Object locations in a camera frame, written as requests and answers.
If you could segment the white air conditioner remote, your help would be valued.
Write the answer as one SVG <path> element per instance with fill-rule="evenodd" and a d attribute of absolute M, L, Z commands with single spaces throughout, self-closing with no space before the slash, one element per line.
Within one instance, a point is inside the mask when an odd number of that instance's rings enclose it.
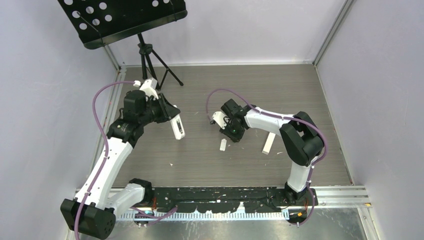
<path fill-rule="evenodd" d="M 182 123 L 180 114 L 177 114 L 170 120 L 172 131 L 176 140 L 181 140 L 185 137 L 186 132 Z"/>

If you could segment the small white battery cover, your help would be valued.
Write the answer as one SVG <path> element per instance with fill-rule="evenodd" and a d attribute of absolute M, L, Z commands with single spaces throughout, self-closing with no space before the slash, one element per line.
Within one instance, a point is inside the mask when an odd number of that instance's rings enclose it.
<path fill-rule="evenodd" d="M 219 150 L 224 152 L 226 150 L 226 147 L 227 147 L 227 140 L 223 138 L 220 142 Z"/>

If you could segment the long white remote control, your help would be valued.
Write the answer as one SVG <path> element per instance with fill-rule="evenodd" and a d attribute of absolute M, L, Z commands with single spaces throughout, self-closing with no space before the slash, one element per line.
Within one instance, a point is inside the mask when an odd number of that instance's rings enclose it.
<path fill-rule="evenodd" d="M 267 138 L 265 140 L 264 146 L 262 148 L 262 153 L 268 155 L 271 151 L 273 142 L 275 140 L 275 134 L 272 132 L 269 132 L 267 135 Z"/>

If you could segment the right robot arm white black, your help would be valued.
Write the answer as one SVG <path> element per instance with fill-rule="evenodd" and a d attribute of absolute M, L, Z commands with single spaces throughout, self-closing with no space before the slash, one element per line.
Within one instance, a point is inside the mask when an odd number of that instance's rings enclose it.
<path fill-rule="evenodd" d="M 211 122 L 218 124 L 219 131 L 234 143 L 239 142 L 248 129 L 264 130 L 281 137 L 292 161 L 283 193 L 291 205 L 299 205 L 305 199 L 312 164 L 325 148 L 324 137 L 306 112 L 281 114 L 255 105 L 241 106 L 230 99 L 212 115 Z"/>

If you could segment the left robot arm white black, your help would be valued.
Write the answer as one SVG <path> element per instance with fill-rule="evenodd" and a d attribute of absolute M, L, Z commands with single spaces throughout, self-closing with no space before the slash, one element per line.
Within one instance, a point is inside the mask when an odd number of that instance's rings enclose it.
<path fill-rule="evenodd" d="M 139 204 L 148 207 L 154 199 L 151 182 L 133 178 L 120 192 L 109 196 L 123 163 L 134 150 L 144 128 L 150 123 L 170 122 L 177 140 L 185 136 L 181 110 L 163 93 L 155 90 L 132 90 L 126 93 L 120 116 L 110 126 L 103 153 L 87 181 L 73 199 L 64 199 L 60 211 L 75 238 L 80 234 L 100 240 L 112 233 L 117 217 Z"/>

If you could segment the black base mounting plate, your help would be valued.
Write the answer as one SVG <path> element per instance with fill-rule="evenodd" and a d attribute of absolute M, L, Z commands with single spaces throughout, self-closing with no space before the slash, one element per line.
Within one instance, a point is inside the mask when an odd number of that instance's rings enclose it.
<path fill-rule="evenodd" d="M 178 213 L 234 213 L 240 207 L 246 213 L 276 213 L 287 207 L 305 210 L 318 201 L 305 190 L 301 196 L 283 188 L 268 187 L 156 187 L 149 202 L 135 204 L 166 213 L 177 208 Z"/>

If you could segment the black music stand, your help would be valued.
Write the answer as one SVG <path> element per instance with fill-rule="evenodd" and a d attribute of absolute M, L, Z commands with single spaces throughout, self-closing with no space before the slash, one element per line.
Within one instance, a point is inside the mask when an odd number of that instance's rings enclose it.
<path fill-rule="evenodd" d="M 188 15 L 183 0 L 60 0 L 58 2 L 89 50 L 103 48 L 131 36 L 139 39 L 142 77 L 156 77 L 150 54 L 153 54 L 180 86 L 183 82 L 160 58 L 143 32 L 170 24 Z"/>

